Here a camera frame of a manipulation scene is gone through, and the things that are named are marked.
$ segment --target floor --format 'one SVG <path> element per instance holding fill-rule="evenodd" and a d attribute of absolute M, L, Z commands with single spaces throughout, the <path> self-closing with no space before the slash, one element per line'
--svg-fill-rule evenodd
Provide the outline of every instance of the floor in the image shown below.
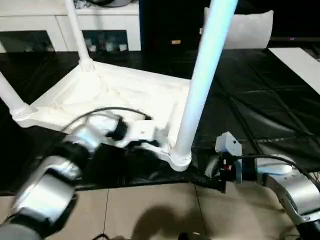
<path fill-rule="evenodd" d="M 110 238 L 177 240 L 197 232 L 213 240 L 277 240 L 296 235 L 275 195 L 246 182 L 228 183 L 227 194 L 189 183 L 78 192 L 66 227 L 50 240 Z M 0 198 L 0 220 L 12 198 Z"/>

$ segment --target wire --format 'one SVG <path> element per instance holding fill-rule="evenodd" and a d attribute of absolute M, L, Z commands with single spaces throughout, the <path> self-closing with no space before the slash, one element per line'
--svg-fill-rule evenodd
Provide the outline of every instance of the wire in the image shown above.
<path fill-rule="evenodd" d="M 152 117 L 145 114 L 142 111 L 139 110 L 135 110 L 133 108 L 129 108 L 129 107 L 121 107 L 121 106 L 107 106 L 107 107 L 101 107 L 101 108 L 97 108 L 95 110 L 92 111 L 88 111 L 80 116 L 78 116 L 77 118 L 75 118 L 73 121 L 71 121 L 70 123 L 68 123 L 66 126 L 64 126 L 64 128 L 62 128 L 57 134 L 59 133 L 63 133 L 64 131 L 66 131 L 71 125 L 73 125 L 74 123 L 76 123 L 77 121 L 79 121 L 82 118 L 85 118 L 87 116 L 90 116 L 94 113 L 98 113 L 98 112 L 103 112 L 103 111 L 107 111 L 107 110 L 120 110 L 120 111 L 128 111 L 128 112 L 133 112 L 136 114 L 140 114 L 142 116 L 144 116 L 145 120 L 152 120 Z M 48 152 L 50 152 L 50 150 L 52 150 L 52 148 L 54 147 L 54 145 L 60 140 L 60 134 L 57 135 L 56 137 L 53 137 L 54 139 L 51 140 L 51 142 L 48 144 L 46 144 L 46 150 L 41 150 L 40 152 L 43 152 L 43 154 L 37 154 L 38 159 L 42 159 L 43 157 L 45 157 L 47 155 Z"/>
<path fill-rule="evenodd" d="M 135 109 L 132 109 L 132 108 L 128 108 L 128 107 L 121 107 L 121 106 L 107 106 L 107 107 L 102 107 L 102 108 L 97 108 L 95 110 L 92 110 L 92 111 L 88 111 L 80 116 L 78 116 L 76 119 L 74 119 L 73 121 L 71 121 L 69 124 L 67 124 L 64 128 L 62 128 L 60 130 L 61 133 L 63 133 L 65 130 L 67 130 L 72 124 L 74 124 L 75 122 L 79 121 L 80 119 L 82 118 L 85 118 L 87 116 L 90 116 L 91 114 L 94 114 L 94 113 L 98 113 L 98 112 L 103 112 L 103 111 L 107 111 L 107 110 L 122 110 L 122 111 L 128 111 L 128 112 L 133 112 L 133 113 L 136 113 L 136 114 L 140 114 L 140 115 L 143 115 L 145 117 L 146 120 L 151 120 L 152 117 L 145 114 L 144 112 L 142 111 L 139 111 L 139 110 L 135 110 Z"/>
<path fill-rule="evenodd" d="M 234 160 L 238 160 L 238 159 L 276 159 L 282 162 L 285 162 L 291 166 L 294 166 L 301 174 L 303 174 L 304 176 L 306 176 L 307 179 L 309 179 L 315 186 L 316 188 L 319 190 L 320 192 L 320 183 L 315 180 L 310 173 L 308 173 L 305 169 L 303 169 L 302 167 L 300 167 L 296 162 L 288 160 L 284 157 L 281 156 L 273 156 L 273 155 L 246 155 L 246 156 L 233 156 L 232 159 Z"/>
<path fill-rule="evenodd" d="M 98 236 L 94 237 L 92 240 L 98 240 L 98 239 L 101 239 L 101 238 L 102 239 L 106 239 L 106 240 L 110 240 L 110 238 L 104 233 L 99 234 Z"/>

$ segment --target black surface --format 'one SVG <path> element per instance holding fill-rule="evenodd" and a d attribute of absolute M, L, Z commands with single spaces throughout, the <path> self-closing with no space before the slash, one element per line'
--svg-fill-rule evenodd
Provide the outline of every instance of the black surface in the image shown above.
<path fill-rule="evenodd" d="M 94 60 L 190 79 L 196 52 L 145 56 L 140 52 L 93 55 Z M 21 98 L 31 104 L 78 64 L 75 52 L 0 54 L 0 71 Z M 283 154 L 309 171 L 320 170 L 320 95 L 268 50 L 222 53 L 193 143 L 187 171 L 144 151 L 126 152 L 103 146 L 88 163 L 79 189 L 117 188 L 193 182 L 209 188 L 204 177 L 215 139 L 230 131 L 243 153 Z M 20 128 L 0 104 L 0 194 L 12 194 L 54 131 Z"/>

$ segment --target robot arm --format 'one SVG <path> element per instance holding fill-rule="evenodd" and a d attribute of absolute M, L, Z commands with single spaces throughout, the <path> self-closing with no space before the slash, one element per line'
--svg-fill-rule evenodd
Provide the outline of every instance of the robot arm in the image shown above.
<path fill-rule="evenodd" d="M 11 215 L 0 226 L 0 239 L 40 240 L 61 230 L 77 201 L 75 181 L 100 144 L 154 144 L 156 132 L 152 120 L 129 124 L 109 112 L 90 115 L 50 151 L 17 192 Z"/>
<path fill-rule="evenodd" d="M 241 184 L 242 174 L 247 171 L 243 167 L 246 157 L 242 156 L 240 143 L 229 132 L 225 132 L 216 139 L 215 150 L 220 158 L 220 175 L 223 177 L 229 174 L 231 177 L 228 179 L 235 179 L 236 183 Z M 292 165 L 273 159 L 272 156 L 247 157 L 250 161 L 254 161 L 257 183 L 270 188 L 276 194 L 285 212 L 295 224 L 300 237 L 303 240 L 320 239 L 319 184 Z"/>

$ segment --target white cabinet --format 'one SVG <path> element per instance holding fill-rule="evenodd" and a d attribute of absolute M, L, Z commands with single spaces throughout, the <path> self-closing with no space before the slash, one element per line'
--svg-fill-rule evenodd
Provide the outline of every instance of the white cabinet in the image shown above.
<path fill-rule="evenodd" d="M 41 47 L 68 51 L 55 16 L 0 16 L 0 53 Z"/>
<path fill-rule="evenodd" d="M 123 7 L 89 7 L 76 13 L 85 38 L 100 41 L 103 36 L 105 45 L 113 41 L 119 51 L 141 50 L 137 0 Z M 0 0 L 0 53 L 43 49 L 77 51 L 64 0 Z"/>
<path fill-rule="evenodd" d="M 77 51 L 68 16 L 57 16 L 61 32 L 69 51 Z M 140 24 L 138 15 L 78 15 L 80 29 L 86 39 L 86 32 L 97 31 L 97 35 L 105 32 L 110 38 L 116 38 L 116 32 L 123 32 L 129 51 L 140 51 Z"/>

